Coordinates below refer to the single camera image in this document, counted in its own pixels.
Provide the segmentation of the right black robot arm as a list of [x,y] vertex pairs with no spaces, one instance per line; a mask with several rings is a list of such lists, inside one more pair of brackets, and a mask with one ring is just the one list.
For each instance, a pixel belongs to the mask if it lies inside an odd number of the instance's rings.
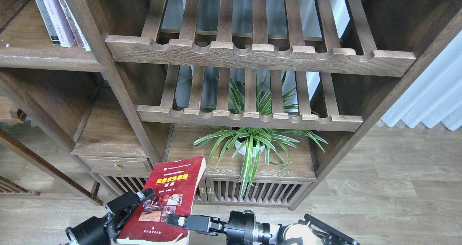
[[250,210],[231,211],[227,222],[219,218],[189,214],[170,214],[168,225],[193,230],[202,235],[226,235],[228,245],[358,245],[359,242],[343,232],[305,214],[303,220],[290,225],[259,223]]

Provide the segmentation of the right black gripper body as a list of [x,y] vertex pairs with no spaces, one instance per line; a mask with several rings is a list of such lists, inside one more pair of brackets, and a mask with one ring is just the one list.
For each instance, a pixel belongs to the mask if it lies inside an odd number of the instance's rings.
[[216,217],[190,214],[185,217],[183,227],[203,235],[225,234],[227,245],[266,244],[266,224],[257,223],[253,211],[231,211],[228,222]]

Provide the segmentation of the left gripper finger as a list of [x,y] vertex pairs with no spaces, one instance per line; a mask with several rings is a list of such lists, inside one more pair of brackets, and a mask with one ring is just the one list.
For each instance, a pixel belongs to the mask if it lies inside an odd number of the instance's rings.
[[144,191],[139,191],[136,193],[137,204],[141,204],[146,200],[151,199],[155,195],[155,191],[152,188],[147,188]]

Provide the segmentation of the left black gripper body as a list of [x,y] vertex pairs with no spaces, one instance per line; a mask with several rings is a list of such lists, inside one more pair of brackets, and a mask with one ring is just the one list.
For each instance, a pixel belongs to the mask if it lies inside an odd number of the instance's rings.
[[68,227],[65,232],[69,238],[67,245],[110,245],[132,214],[140,205],[141,193],[125,193],[108,202],[107,214],[101,218],[90,217],[76,227]]

